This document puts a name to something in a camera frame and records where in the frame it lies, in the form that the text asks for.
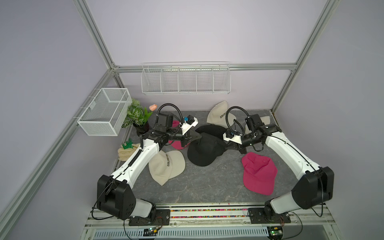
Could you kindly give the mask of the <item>black cap with white label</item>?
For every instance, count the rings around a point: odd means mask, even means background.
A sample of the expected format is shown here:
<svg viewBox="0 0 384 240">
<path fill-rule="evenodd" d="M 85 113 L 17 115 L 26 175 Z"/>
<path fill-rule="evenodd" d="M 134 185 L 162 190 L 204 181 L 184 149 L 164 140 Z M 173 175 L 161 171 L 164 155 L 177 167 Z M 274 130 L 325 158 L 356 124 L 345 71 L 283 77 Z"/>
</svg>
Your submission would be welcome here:
<svg viewBox="0 0 384 240">
<path fill-rule="evenodd" d="M 215 136 L 215 137 L 221 139 L 222 141 L 224 140 L 223 135 L 226 132 L 226 130 L 227 129 L 222 127 L 222 126 L 212 125 L 212 124 L 200 126 L 200 127 L 195 129 L 195 131 L 199 134 L 206 133 L 206 134 Z"/>
</svg>

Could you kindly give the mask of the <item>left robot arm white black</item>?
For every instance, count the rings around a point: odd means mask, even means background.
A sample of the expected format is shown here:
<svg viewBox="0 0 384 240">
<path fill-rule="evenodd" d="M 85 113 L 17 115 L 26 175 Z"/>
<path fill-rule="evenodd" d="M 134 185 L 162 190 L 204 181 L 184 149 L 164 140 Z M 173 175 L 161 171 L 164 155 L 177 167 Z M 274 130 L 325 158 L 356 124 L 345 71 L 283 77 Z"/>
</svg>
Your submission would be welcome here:
<svg viewBox="0 0 384 240">
<path fill-rule="evenodd" d="M 140 146 L 132 156 L 110 176 L 103 175 L 97 183 L 97 200 L 93 209 L 98 209 L 120 220 L 139 217 L 153 223 L 156 220 L 156 205 L 138 199 L 133 193 L 134 184 L 150 160 L 169 143 L 179 141 L 182 146 L 198 140 L 201 135 L 194 130 L 198 119 L 192 115 L 179 115 L 178 127 L 173 127 L 173 115 L 156 112 L 155 125 L 140 136 Z"/>
</svg>

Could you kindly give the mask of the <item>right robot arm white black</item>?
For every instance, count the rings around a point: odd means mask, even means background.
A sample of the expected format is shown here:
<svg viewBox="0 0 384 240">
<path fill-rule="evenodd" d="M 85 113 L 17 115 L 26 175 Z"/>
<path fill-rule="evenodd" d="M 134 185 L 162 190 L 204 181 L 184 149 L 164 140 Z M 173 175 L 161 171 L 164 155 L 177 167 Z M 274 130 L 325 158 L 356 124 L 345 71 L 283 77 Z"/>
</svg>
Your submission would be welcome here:
<svg viewBox="0 0 384 240">
<path fill-rule="evenodd" d="M 245 109 L 236 107 L 246 114 L 246 127 L 233 129 L 237 120 L 229 121 L 233 108 L 223 115 L 227 131 L 223 135 L 229 148 L 244 152 L 247 147 L 261 143 L 268 146 L 290 167 L 298 182 L 287 194 L 265 202 L 264 216 L 270 220 L 290 211 L 307 210 L 323 205 L 333 198 L 335 173 L 329 167 L 321 167 L 310 160 L 292 144 L 281 128 L 275 124 L 266 125 L 259 115 L 250 115 Z"/>
</svg>

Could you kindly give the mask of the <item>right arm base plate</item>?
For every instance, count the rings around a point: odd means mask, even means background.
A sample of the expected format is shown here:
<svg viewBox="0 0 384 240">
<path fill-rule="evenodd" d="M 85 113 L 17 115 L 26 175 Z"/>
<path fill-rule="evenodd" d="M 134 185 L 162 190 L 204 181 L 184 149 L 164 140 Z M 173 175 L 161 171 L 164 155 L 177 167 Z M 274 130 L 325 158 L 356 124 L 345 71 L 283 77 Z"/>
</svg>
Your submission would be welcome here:
<svg viewBox="0 0 384 240">
<path fill-rule="evenodd" d="M 268 206 L 264 208 L 249 208 L 248 216 L 252 224 L 289 224 L 291 219 L 288 213 L 277 214 Z"/>
</svg>

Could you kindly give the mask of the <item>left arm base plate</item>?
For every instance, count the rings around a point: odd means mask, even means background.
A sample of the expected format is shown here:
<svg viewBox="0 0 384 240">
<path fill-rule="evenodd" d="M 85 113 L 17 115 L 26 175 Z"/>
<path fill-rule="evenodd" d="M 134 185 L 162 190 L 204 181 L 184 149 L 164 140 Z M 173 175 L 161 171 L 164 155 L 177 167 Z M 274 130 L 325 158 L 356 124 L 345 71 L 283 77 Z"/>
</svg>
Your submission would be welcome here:
<svg viewBox="0 0 384 240">
<path fill-rule="evenodd" d="M 171 219 L 169 209 L 159 209 L 151 212 L 147 218 L 133 217 L 129 220 L 129 226 L 168 226 Z"/>
</svg>

